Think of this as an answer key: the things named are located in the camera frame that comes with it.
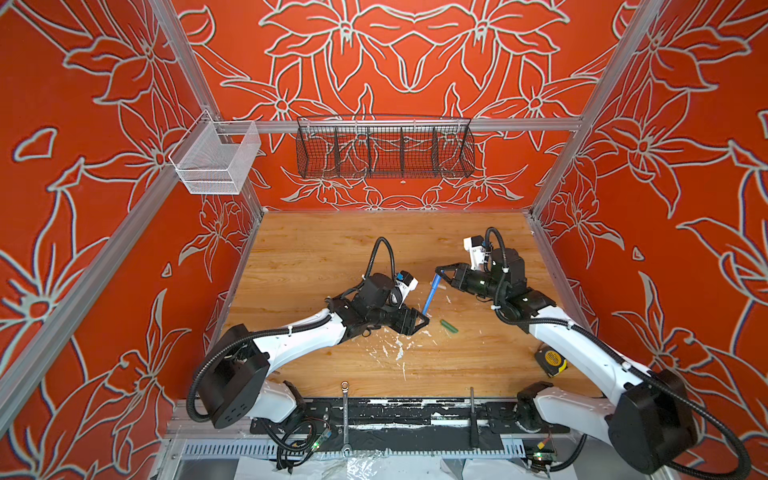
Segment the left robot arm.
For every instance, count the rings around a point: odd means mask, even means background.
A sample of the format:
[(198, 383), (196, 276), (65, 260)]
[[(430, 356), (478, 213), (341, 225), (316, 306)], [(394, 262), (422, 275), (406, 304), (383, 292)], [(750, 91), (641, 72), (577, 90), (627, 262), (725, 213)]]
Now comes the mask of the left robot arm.
[(310, 353), (381, 328), (416, 334), (429, 325), (425, 314), (406, 305), (417, 286), (413, 275), (396, 270), (390, 242), (377, 238), (361, 281), (326, 298), (316, 314), (261, 331), (238, 324), (222, 334), (194, 375), (185, 403), (188, 417), (216, 429), (243, 417), (273, 423), (289, 419), (299, 411), (300, 395), (287, 381), (270, 381), (270, 375)]

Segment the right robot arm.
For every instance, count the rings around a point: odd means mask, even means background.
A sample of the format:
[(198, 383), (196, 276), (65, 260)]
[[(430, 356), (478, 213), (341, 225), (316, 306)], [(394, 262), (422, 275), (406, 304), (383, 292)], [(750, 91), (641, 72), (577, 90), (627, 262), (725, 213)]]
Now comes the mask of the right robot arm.
[[(743, 442), (722, 421), (693, 402), (680, 377), (655, 372), (621, 354), (587, 328), (574, 322), (554, 300), (528, 286), (525, 262), (505, 246), (500, 232), (487, 228), (468, 237), (467, 263), (438, 266), (437, 278), (450, 287), (490, 303), (503, 323), (520, 328), (552, 348), (600, 391), (587, 397), (549, 382), (530, 385), (518, 394), (516, 421), (538, 431), (558, 424), (581, 433), (580, 443), (599, 440), (613, 448), (632, 469), (652, 475), (663, 468), (697, 479), (745, 479), (752, 462)], [(725, 438), (737, 457), (727, 472), (707, 472), (677, 463), (699, 442), (694, 418), (700, 416)]]

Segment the blue pen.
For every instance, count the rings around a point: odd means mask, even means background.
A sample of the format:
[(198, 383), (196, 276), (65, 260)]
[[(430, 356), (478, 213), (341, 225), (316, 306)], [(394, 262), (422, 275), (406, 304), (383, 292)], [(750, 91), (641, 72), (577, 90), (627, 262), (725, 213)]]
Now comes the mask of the blue pen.
[(425, 315), (425, 316), (428, 315), (430, 306), (431, 306), (431, 304), (433, 302), (433, 299), (434, 299), (434, 296), (436, 294), (436, 291), (438, 290), (438, 287), (439, 287), (439, 280), (433, 281), (431, 286), (430, 286), (430, 290), (429, 290), (429, 293), (428, 293), (427, 298), (425, 300), (425, 303), (423, 305), (423, 308), (422, 308), (422, 314)]

